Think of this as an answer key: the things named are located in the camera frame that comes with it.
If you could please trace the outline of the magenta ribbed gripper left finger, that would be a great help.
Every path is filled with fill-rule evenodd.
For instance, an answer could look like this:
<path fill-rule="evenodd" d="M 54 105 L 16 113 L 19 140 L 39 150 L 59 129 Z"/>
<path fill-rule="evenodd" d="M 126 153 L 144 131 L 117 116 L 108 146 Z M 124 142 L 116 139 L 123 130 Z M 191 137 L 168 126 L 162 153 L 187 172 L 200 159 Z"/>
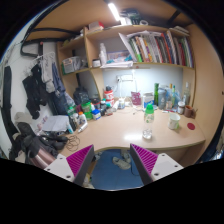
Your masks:
<path fill-rule="evenodd" d="M 68 157 L 59 154 L 45 171 L 82 186 L 93 157 L 94 146 L 89 145 Z"/>

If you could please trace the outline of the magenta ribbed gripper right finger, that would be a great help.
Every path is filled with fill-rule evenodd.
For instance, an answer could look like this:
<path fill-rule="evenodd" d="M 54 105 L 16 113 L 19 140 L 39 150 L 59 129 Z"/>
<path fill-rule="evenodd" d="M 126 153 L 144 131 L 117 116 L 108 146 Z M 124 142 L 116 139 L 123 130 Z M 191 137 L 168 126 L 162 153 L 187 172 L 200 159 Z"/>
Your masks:
<path fill-rule="evenodd" d="M 144 185 L 182 169 L 182 166 L 166 153 L 156 154 L 135 144 L 130 145 L 130 154 Z"/>

